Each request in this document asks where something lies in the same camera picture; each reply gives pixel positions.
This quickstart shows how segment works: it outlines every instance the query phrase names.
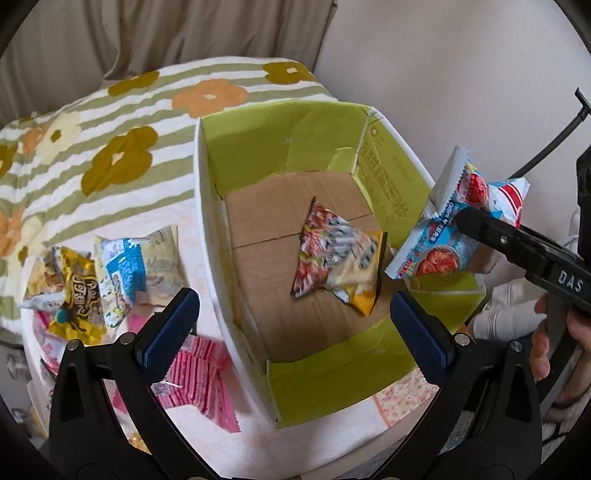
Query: metal screw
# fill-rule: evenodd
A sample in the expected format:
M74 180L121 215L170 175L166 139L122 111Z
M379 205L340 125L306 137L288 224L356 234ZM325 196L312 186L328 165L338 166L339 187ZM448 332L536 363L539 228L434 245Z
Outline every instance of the metal screw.
M458 333L454 338L456 343L462 346L466 346L468 343L470 343L470 337L468 337L468 335L465 333Z
M521 342L518 342L517 340L512 340L509 345L515 352L521 352L523 350L523 345L521 345Z
M129 345L131 342L134 341L134 339L135 339L134 332L125 332L123 335L121 335L119 337L120 343L123 343L124 345Z
M73 338L72 340L70 340L66 344L66 349L72 351L72 350L76 350L79 346L80 346L80 341L78 340L78 338Z

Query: red and white snack bag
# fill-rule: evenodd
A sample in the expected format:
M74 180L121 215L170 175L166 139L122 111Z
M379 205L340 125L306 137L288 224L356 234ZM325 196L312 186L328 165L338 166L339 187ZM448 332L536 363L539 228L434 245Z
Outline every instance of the red and white snack bag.
M394 279L468 270L488 273L501 256L463 235L454 221L463 209L476 207L519 227L526 179L486 183L465 148L456 147L431 190L419 221L386 269Z

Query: human hand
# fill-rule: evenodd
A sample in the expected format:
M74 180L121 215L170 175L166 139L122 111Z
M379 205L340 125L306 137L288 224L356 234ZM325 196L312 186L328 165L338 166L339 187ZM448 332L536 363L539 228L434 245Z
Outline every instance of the human hand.
M547 296L543 295L534 307L536 313L545 313ZM570 405L577 401L591 385L591 315L571 308L566 317L566 326L571 336L583 347L583 355L579 359L568 383L564 386L556 403ZM550 373L550 339L545 329L545 322L531 336L532 349L530 367L534 380L546 378Z

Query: snack packet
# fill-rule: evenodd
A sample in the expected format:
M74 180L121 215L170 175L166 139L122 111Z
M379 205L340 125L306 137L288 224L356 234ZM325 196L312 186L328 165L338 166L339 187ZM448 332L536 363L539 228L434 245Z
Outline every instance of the snack packet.
M59 263L66 296L47 331L66 340L78 338L85 345L101 344L106 328L94 261L60 247Z
M194 405L219 427L237 433L240 427L222 377L222 371L231 362L224 343L189 335L166 377L152 385L152 392L162 408ZM112 402L115 408L127 413L119 390Z
M47 331L54 315L50 312L36 310L33 312L33 335L35 336L49 368L57 373L61 357L66 350L66 340Z
M166 306L183 286L178 229L170 225L148 236L97 237L96 271L105 323L116 328L136 303Z
M500 254L462 235L454 223L457 213L468 206L519 227L530 184L523 178L487 184L468 154L465 148L454 149L421 218L386 269L391 278L456 270L490 272Z
M18 306L22 309L57 312L66 299L61 270L60 247L44 250L33 263L25 294Z
M43 358L39 357L39 366L40 366L40 380L41 380L41 388L43 389L43 393L47 398L47 403L45 405L47 410L51 410L51 401L53 399L53 391L56 387L56 379L57 379L57 371L53 371L47 363L43 360Z
M344 288L337 288L332 292L345 303L351 304L363 315L369 316L378 299L380 290L380 275L378 272L381 259L384 257L386 232L370 232L369 237L376 242L377 253L373 255L370 265L361 275L358 275L357 284L348 284Z
M367 235L313 198L300 235L300 262L291 295L300 298L323 287L350 304L358 295L353 305L369 314L377 298L385 245L383 232Z

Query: white wall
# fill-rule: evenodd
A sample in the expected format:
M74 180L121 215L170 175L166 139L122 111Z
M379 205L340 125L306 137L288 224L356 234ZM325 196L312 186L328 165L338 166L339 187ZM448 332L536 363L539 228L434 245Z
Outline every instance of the white wall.
M339 0L314 74L378 108L434 179L456 144L487 180L510 175L579 111L578 86L591 100L591 56L552 0ZM565 235L589 144L591 119L527 176L525 224Z

